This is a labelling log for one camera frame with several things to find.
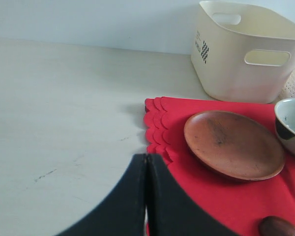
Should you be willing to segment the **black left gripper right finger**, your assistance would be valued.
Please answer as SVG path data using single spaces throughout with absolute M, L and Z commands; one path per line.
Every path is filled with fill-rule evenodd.
M 186 194 L 158 154 L 147 155 L 146 206 L 149 236 L 236 235 Z

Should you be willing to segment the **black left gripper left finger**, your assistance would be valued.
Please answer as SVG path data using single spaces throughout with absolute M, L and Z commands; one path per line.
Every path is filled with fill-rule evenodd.
M 147 155 L 135 154 L 105 199 L 60 236 L 142 236 L 145 225 Z

